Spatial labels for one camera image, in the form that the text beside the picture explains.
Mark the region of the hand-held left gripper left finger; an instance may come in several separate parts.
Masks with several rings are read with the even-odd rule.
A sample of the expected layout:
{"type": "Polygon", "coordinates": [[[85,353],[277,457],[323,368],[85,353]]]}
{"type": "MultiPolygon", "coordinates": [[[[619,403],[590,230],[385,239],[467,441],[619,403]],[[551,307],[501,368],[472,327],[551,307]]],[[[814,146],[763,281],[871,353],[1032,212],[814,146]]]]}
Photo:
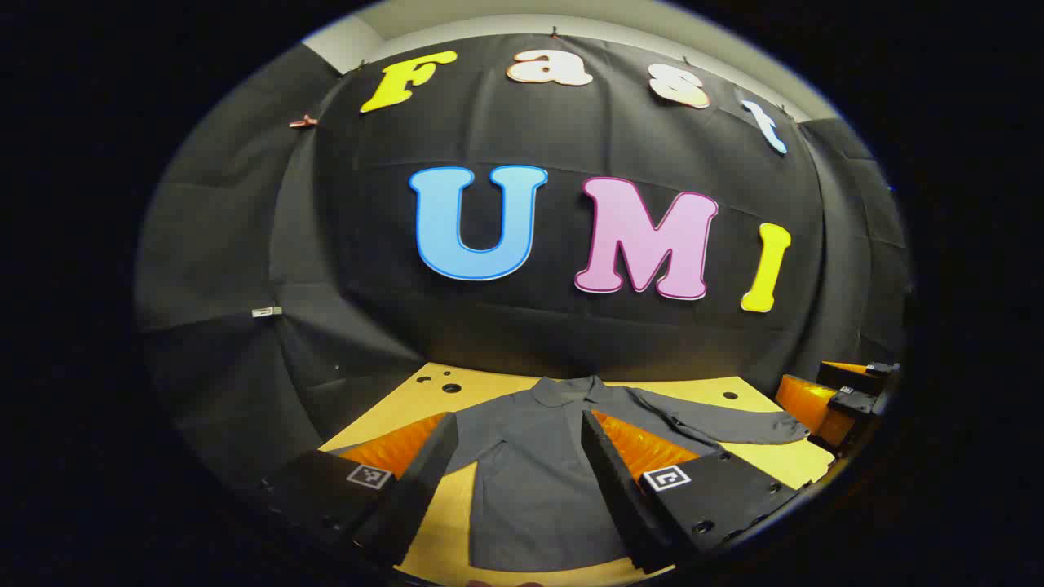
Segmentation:
{"type": "Polygon", "coordinates": [[[311,450],[261,480],[277,527],[337,560],[403,563],[458,446],[454,412],[350,447],[311,450]]]}

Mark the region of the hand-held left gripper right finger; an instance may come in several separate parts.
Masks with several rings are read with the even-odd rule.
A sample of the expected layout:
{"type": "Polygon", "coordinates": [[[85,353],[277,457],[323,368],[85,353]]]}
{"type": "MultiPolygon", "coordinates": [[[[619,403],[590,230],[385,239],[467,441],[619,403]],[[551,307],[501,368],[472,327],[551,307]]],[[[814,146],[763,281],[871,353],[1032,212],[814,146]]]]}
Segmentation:
{"type": "Polygon", "coordinates": [[[643,572],[718,557],[799,494],[731,451],[698,456],[598,410],[582,415],[582,448],[643,572]]]}

